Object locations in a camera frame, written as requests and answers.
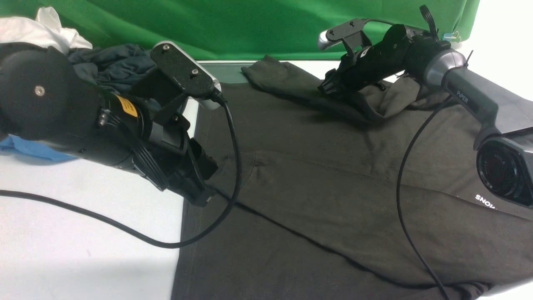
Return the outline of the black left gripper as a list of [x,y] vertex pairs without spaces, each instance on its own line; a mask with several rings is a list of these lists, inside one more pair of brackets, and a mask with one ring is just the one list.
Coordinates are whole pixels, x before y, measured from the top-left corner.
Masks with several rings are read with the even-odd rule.
[[214,191],[205,181],[217,171],[217,164],[188,134],[190,122],[180,108],[189,97],[179,93],[157,69],[132,87],[139,103],[143,125],[141,139],[162,170],[167,189],[183,196],[192,205],[205,207]]

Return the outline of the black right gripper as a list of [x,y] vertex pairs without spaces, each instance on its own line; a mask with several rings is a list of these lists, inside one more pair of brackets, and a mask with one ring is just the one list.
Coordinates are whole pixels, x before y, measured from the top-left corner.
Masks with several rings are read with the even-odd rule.
[[411,38],[384,38],[379,43],[354,52],[348,45],[339,67],[326,72],[318,90],[332,98],[359,91],[405,70],[404,59]]

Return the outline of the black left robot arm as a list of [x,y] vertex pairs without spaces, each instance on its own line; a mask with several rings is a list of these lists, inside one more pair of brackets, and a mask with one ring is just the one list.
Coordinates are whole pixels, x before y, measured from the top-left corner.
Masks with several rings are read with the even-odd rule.
[[116,95],[82,80],[54,47],[1,44],[1,131],[58,152],[139,175],[204,207],[215,192],[205,181],[217,164],[188,134],[179,113],[188,100],[210,109],[219,83],[172,42],[150,55],[156,68]]

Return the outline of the gray right robot arm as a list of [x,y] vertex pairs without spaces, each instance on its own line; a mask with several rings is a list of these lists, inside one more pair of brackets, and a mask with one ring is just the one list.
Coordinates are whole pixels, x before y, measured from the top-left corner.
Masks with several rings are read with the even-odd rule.
[[319,49],[346,49],[320,90],[340,96],[404,70],[430,91],[447,92],[481,124],[473,148],[482,184],[502,200],[531,208],[532,102],[469,70],[467,58],[438,39],[434,25],[426,31],[395,24],[372,45],[366,23],[354,19],[320,33]]

